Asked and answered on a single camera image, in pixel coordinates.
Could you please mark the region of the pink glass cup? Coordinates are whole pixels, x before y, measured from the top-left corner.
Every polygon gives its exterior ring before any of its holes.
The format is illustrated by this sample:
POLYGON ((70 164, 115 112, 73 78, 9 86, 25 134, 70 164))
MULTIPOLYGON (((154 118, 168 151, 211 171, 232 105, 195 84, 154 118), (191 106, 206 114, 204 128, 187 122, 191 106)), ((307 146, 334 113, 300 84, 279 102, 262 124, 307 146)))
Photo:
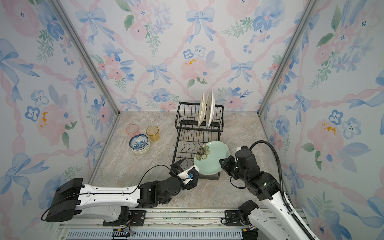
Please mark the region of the pink glass cup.
POLYGON ((134 136, 137 136, 140 134, 140 128, 138 125, 132 124, 127 126, 126 133, 129 135, 130 138, 133 138, 134 136))

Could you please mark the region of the green plate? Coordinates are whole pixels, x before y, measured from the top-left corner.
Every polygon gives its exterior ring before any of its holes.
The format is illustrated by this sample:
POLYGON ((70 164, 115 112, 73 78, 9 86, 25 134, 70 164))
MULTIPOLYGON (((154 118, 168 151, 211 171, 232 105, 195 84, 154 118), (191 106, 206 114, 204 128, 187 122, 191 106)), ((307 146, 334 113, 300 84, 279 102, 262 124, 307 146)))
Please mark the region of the green plate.
POLYGON ((230 149, 225 143, 220 141, 208 142, 197 150, 194 165, 199 168, 200 174, 214 175, 222 170, 219 161, 229 156, 230 149))

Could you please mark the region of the white blue floral bowl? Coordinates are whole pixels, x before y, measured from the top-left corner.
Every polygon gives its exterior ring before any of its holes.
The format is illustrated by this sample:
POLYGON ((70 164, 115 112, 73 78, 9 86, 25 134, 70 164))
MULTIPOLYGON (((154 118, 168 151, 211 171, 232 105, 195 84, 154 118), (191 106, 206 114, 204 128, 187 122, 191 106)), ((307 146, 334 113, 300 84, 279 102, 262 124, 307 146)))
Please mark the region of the white blue floral bowl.
POLYGON ((149 144, 147 135, 139 134, 130 139, 129 146, 134 151, 141 151, 149 144))

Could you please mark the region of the white floral plate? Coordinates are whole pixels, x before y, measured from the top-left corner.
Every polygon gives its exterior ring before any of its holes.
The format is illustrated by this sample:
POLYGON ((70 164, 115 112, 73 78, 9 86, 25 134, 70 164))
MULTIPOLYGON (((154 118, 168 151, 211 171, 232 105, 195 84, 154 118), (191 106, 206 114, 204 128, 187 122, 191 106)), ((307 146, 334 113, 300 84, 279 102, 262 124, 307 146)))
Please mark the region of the white floral plate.
POLYGON ((212 91, 208 94, 207 109, 206 109, 206 127, 209 128, 213 121, 213 114, 215 110, 215 97, 212 91))

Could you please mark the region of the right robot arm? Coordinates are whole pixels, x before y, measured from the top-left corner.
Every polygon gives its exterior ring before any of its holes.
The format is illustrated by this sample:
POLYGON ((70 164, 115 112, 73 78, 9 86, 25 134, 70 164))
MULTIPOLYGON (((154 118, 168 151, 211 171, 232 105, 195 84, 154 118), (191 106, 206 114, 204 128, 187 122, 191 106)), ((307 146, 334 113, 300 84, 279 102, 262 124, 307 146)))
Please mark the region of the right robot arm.
POLYGON ((245 188, 256 196, 276 217, 268 216, 252 200, 243 203, 238 210, 240 221, 245 226, 260 230, 271 240, 316 240, 318 237, 297 213, 284 191, 280 158, 267 141, 257 141, 250 147, 240 147, 234 156, 219 161, 221 168, 234 180, 241 180, 245 188), (267 145, 276 160, 279 177, 261 171, 252 149, 258 144, 267 145))

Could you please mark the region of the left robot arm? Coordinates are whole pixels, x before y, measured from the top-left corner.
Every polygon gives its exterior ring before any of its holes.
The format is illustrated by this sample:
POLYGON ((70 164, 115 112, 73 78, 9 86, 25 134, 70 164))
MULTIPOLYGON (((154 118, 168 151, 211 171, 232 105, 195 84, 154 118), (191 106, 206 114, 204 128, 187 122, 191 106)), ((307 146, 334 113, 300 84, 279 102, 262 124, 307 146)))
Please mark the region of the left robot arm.
POLYGON ((96 187, 74 178, 56 189, 41 220, 50 223, 66 222, 74 216, 100 219, 113 226, 125 225, 131 219, 130 209, 156 208, 167 205, 182 190, 197 186, 200 169, 193 165, 183 170, 183 161, 173 163, 170 177, 162 181, 143 183, 126 188, 96 187))

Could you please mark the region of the cream plate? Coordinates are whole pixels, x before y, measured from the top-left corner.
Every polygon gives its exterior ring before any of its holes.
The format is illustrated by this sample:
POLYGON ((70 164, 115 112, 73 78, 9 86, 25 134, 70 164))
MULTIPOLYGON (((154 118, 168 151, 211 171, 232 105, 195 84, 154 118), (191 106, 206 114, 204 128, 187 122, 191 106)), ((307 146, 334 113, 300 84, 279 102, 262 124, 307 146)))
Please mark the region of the cream plate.
POLYGON ((202 99, 200 102, 200 107, 199 107, 198 125, 197 125, 198 127, 200 127, 205 120, 206 108, 207 108, 207 95, 206 93, 203 93, 202 99))

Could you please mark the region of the black wire dish rack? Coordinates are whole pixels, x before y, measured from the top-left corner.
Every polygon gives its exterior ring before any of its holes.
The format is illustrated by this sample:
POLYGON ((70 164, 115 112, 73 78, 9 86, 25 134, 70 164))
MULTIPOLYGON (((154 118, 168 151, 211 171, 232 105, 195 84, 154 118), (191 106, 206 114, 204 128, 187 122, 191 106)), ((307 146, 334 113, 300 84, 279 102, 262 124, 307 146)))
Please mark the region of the black wire dish rack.
MULTIPOLYGON (((224 106, 215 105, 213 121, 209 128, 206 127, 206 118, 198 127, 199 103, 179 102, 175 127, 177 141, 172 163, 186 159, 184 170, 194 165, 194 157, 197 150, 204 144, 213 141, 221 142, 221 134, 224 130, 224 106)), ((221 171, 214 175, 199 174, 200 179, 217 181, 221 171)))

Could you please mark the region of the yellow glass cup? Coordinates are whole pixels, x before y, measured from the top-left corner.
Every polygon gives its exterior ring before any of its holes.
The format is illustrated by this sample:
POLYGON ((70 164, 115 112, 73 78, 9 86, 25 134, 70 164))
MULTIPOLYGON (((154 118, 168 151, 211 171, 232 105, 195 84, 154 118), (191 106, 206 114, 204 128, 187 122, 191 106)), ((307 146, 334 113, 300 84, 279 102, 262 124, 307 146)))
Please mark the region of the yellow glass cup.
POLYGON ((152 142, 157 142, 160 139, 160 132, 157 126, 149 126, 146 129, 146 134, 152 142))

